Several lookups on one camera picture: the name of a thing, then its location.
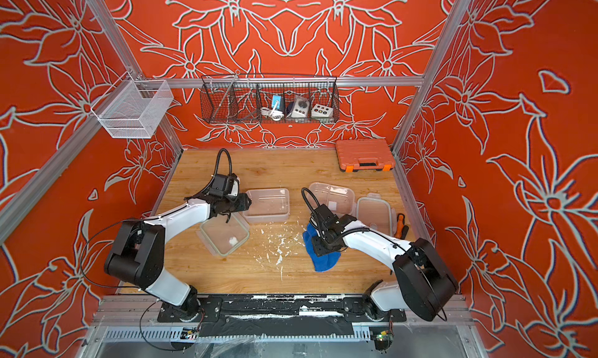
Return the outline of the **clear lunch box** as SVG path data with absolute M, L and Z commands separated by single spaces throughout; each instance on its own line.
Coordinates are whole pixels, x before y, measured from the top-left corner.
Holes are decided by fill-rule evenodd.
M 356 195 L 352 189 L 321 182 L 312 183 L 308 189 L 336 215 L 354 214 Z

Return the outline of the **black handled screwdriver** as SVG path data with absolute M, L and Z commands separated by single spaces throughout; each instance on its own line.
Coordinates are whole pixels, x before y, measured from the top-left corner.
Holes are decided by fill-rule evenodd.
M 400 232 L 400 239 L 401 240 L 405 240 L 408 233 L 409 233 L 409 227 L 408 226 L 403 226 Z

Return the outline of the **white button box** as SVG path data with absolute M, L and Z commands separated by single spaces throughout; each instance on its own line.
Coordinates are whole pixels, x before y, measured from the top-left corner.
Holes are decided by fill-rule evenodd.
M 333 107 L 315 104 L 311 109 L 311 118 L 317 120 L 331 119 L 333 118 Z

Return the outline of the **orange handled screwdriver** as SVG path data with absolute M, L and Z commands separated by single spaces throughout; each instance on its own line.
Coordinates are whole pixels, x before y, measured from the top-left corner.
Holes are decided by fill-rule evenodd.
M 400 232 L 403 226 L 406 226 L 406 216 L 403 213 L 398 213 L 396 218 L 396 238 L 400 239 Z

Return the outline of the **clear lunch box lid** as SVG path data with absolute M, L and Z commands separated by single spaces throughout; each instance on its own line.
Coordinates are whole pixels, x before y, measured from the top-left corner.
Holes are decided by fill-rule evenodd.
M 397 226 L 397 213 L 389 202 L 382 199 L 380 194 L 369 193 L 359 198 L 356 208 L 357 218 L 366 226 L 394 236 Z

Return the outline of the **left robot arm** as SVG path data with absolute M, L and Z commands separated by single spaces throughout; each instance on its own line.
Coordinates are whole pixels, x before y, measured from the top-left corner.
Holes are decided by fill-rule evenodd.
M 104 271 L 157 297 L 175 318 L 192 322 L 202 315 L 197 289 L 168 272 L 164 264 L 166 245 L 199 225 L 199 236 L 208 249 L 225 257 L 249 238 L 249 228 L 240 214 L 251 204 L 233 170 L 225 174 L 215 170 L 210 182 L 186 197 L 183 205 L 147 219 L 117 222 L 118 233 L 107 253 Z

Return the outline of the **blue white small box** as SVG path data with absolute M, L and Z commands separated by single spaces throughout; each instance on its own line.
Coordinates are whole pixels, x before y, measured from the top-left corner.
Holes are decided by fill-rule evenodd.
M 278 95 L 274 95 L 271 101 L 271 108 L 276 111 L 281 111 L 283 108 L 283 98 Z

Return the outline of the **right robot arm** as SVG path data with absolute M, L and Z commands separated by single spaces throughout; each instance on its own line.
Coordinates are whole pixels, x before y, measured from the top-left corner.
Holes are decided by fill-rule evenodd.
M 444 307 L 458 293 L 459 286 L 430 241 L 389 236 L 354 216 L 338 217 L 308 188 L 302 188 L 301 195 L 315 233 L 306 244 L 313 258 L 324 258 L 346 248 L 360 251 L 388 267 L 396 277 L 392 282 L 375 285 L 368 294 L 375 310 L 411 311 L 427 322 L 436 317 L 447 319 Z

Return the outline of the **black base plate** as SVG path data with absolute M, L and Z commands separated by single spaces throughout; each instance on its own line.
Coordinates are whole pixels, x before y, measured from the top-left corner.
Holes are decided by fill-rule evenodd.
M 406 321 L 405 311 L 380 311 L 361 294 L 203 294 L 198 301 L 199 312 L 188 321 L 161 303 L 157 322 L 196 327 L 200 337 L 360 341 Z

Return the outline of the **orange tool case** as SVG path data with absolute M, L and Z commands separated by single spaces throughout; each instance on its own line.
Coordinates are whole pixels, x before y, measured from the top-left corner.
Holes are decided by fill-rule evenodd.
M 372 169 L 389 172 L 396 167 L 389 144 L 384 139 L 339 140 L 335 148 L 339 168 L 345 173 Z

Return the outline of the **clear acrylic box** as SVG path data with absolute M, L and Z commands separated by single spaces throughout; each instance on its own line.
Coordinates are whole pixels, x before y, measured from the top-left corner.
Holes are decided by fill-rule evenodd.
M 166 81 L 157 88 L 144 88 L 138 82 L 121 83 L 93 110 L 93 115 L 112 138 L 152 138 L 174 96 Z

